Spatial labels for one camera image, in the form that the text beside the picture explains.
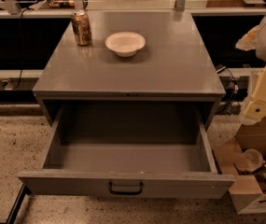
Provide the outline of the white paper bowl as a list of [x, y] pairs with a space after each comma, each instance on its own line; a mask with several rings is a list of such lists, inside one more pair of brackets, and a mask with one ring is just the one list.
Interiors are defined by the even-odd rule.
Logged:
[[106, 47], [120, 57], [134, 56], [145, 44], [146, 40], [134, 32], [114, 33], [105, 40]]

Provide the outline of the black metal floor frame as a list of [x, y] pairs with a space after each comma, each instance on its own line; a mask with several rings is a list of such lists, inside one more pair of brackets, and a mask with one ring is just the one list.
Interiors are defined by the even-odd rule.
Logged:
[[24, 185], [21, 185], [20, 191], [15, 199], [14, 204], [11, 207], [11, 210], [7, 217], [3, 220], [0, 220], [0, 224], [14, 224], [17, 219], [18, 213], [21, 210], [22, 202], [26, 195], [30, 195], [31, 191]]

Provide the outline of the gold soda can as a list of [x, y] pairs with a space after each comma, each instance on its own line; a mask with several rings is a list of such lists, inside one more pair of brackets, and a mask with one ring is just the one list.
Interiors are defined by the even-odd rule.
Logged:
[[84, 10], [75, 10], [71, 16], [75, 40], [80, 46], [91, 44], [91, 24], [88, 14]]

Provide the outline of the grey top drawer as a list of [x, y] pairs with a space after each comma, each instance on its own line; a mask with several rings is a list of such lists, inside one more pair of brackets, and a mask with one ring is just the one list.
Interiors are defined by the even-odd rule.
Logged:
[[198, 105], [82, 102], [60, 108], [41, 165], [19, 173], [36, 195], [113, 195], [108, 183], [144, 185], [140, 198], [219, 199], [221, 175]]

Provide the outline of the cardboard box with trash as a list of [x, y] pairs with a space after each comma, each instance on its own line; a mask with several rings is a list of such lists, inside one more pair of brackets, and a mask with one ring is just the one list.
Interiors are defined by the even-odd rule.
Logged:
[[266, 118], [241, 126], [214, 155], [221, 173], [234, 177], [229, 193], [236, 213], [266, 213]]

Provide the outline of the grey metal drawer cabinet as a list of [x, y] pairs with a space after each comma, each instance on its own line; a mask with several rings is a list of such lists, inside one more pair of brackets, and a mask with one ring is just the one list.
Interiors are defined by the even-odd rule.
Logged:
[[[89, 12], [92, 44], [77, 44], [67, 27], [34, 94], [47, 100], [137, 99], [212, 102], [225, 94], [189, 12], [136, 10]], [[105, 40], [133, 31], [146, 45], [129, 58], [109, 50]]]

